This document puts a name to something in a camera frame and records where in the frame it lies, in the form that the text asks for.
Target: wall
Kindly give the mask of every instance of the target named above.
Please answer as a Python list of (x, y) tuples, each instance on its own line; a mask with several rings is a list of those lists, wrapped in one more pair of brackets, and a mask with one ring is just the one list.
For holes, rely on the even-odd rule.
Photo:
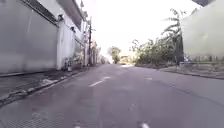
[(65, 23), (70, 27), (75, 27), (76, 36), (79, 40), (83, 38), (83, 29), (84, 29), (84, 21), (81, 22), (81, 29), (79, 30), (78, 27), (73, 23), (71, 20), (71, 16), (67, 15), (63, 8), (74, 8), (72, 0), (38, 0), (45, 8), (47, 8), (55, 17), (58, 15), (63, 14)]
[(64, 21), (59, 23), (57, 51), (57, 69), (60, 70), (65, 64), (65, 59), (72, 58), (75, 52), (75, 33)]
[(181, 22), (185, 54), (224, 56), (223, 5), (223, 0), (216, 0)]
[(0, 74), (56, 68), (57, 27), (20, 0), (0, 3)]

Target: palm tree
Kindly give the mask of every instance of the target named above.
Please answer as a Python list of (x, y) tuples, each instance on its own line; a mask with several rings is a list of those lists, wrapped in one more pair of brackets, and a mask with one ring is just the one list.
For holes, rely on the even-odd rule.
[(173, 21), (174, 24), (168, 26), (164, 29), (163, 33), (169, 33), (167, 38), (167, 42), (172, 42), (175, 47), (175, 62), (179, 65), (180, 62), (184, 61), (184, 53), (183, 53), (183, 41), (182, 41), (182, 31), (180, 26), (181, 17), (186, 14), (185, 11), (178, 12), (175, 9), (170, 9), (173, 13), (174, 17), (169, 17), (165, 19), (166, 21)]
[(181, 33), (181, 27), (180, 27), (180, 18), (186, 14), (185, 11), (180, 11), (178, 12), (177, 10), (171, 8), (170, 11), (173, 13), (174, 17), (169, 17), (166, 18), (166, 21), (173, 21), (174, 24), (168, 26), (162, 34), (166, 33), (166, 32), (171, 32), (173, 34), (178, 34)]

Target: gray wall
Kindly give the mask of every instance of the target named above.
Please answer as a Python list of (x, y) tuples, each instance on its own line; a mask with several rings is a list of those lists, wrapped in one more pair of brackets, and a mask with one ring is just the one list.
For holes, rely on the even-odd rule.
[(20, 0), (0, 3), (0, 74), (56, 68), (58, 28)]
[(223, 0), (216, 0), (182, 21), (185, 54), (192, 58), (224, 56), (223, 5)]

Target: roof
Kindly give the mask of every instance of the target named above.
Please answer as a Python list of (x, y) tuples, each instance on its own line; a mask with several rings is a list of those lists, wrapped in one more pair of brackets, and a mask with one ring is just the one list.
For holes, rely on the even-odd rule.
[(211, 0), (192, 0), (195, 3), (201, 5), (201, 6), (206, 6), (210, 3)]

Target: curb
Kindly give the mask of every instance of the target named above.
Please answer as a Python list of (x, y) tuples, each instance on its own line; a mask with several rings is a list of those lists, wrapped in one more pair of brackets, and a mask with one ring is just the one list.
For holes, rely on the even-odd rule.
[(199, 74), (193, 74), (193, 73), (182, 73), (182, 72), (177, 72), (177, 71), (164, 71), (164, 70), (160, 70), (160, 71), (170, 72), (170, 73), (177, 73), (177, 74), (188, 75), (188, 76), (197, 76), (197, 77), (203, 77), (203, 78), (224, 80), (224, 78), (217, 78), (217, 77), (206, 76), (206, 75), (199, 75)]
[(89, 68), (84, 70), (84, 71), (80, 71), (80, 72), (76, 72), (76, 73), (71, 73), (69, 75), (65, 75), (65, 76), (62, 76), (60, 79), (58, 80), (53, 80), (49, 83), (40, 83), (40, 86), (38, 87), (34, 87), (34, 88), (28, 88), (28, 89), (24, 89), (24, 90), (18, 90), (18, 91), (14, 91), (14, 92), (10, 92), (6, 95), (3, 95), (2, 97), (0, 97), (0, 108), (2, 108), (3, 106), (7, 105), (7, 104), (10, 104), (14, 101), (17, 101), (17, 100), (21, 100), (21, 99), (24, 99), (26, 98), (27, 96), (39, 91), (39, 90), (42, 90), (44, 88), (47, 88), (51, 85), (54, 85), (54, 84), (57, 84), (59, 82), (63, 82), (64, 80), (67, 80), (73, 76), (78, 76), (79, 74), (81, 73), (84, 73), (84, 72), (87, 72), (88, 70), (90, 70)]

